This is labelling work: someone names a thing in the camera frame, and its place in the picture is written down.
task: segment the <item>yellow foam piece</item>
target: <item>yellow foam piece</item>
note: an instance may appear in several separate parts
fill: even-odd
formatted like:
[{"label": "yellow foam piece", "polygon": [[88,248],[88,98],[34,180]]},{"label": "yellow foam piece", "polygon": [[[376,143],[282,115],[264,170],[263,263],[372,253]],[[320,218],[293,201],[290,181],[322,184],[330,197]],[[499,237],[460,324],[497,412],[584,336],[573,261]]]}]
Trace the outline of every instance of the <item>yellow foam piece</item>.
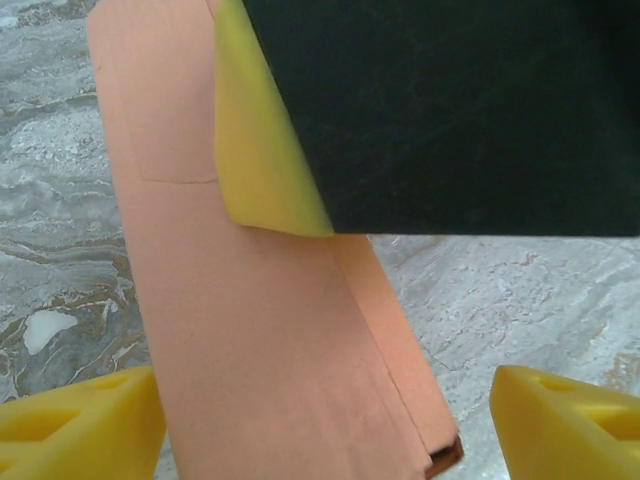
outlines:
[{"label": "yellow foam piece", "polygon": [[333,228],[241,0],[215,18],[216,168],[241,225],[326,237]]}]

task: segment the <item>black foam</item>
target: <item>black foam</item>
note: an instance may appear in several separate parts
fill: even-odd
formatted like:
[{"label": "black foam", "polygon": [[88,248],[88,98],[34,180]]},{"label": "black foam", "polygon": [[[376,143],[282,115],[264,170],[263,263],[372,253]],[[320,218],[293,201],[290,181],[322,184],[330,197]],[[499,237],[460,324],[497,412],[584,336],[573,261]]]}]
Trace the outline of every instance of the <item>black foam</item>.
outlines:
[{"label": "black foam", "polygon": [[245,0],[334,229],[640,234],[640,4]]}]

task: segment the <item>yellow foam block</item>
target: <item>yellow foam block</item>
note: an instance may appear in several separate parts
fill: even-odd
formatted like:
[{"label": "yellow foam block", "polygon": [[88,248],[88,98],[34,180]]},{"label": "yellow foam block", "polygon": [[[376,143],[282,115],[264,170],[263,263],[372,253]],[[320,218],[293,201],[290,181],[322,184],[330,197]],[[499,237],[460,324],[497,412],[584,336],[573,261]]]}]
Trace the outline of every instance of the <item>yellow foam block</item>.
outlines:
[{"label": "yellow foam block", "polygon": [[233,221],[305,236],[333,227],[241,0],[216,12],[215,161]]}]

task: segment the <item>marble surface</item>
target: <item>marble surface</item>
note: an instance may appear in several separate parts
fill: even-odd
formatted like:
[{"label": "marble surface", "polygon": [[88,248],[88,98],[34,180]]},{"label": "marble surface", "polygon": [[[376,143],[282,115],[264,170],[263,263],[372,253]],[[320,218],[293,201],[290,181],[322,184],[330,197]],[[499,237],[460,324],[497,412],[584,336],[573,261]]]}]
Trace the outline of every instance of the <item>marble surface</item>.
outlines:
[{"label": "marble surface", "polygon": [[[85,37],[94,0],[0,0],[0,401],[149,355]],[[459,420],[443,479],[506,479],[497,365],[640,395],[640,241],[377,237]],[[168,442],[157,479],[177,478]]]}]

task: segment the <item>yellow sponge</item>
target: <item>yellow sponge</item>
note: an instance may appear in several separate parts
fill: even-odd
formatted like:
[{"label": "yellow sponge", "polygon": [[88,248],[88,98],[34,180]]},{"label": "yellow sponge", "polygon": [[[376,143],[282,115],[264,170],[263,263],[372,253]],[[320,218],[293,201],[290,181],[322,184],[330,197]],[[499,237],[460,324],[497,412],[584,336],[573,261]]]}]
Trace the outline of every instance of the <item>yellow sponge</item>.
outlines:
[{"label": "yellow sponge", "polygon": [[215,158],[230,217],[305,236],[333,229],[241,0],[216,13]]}]

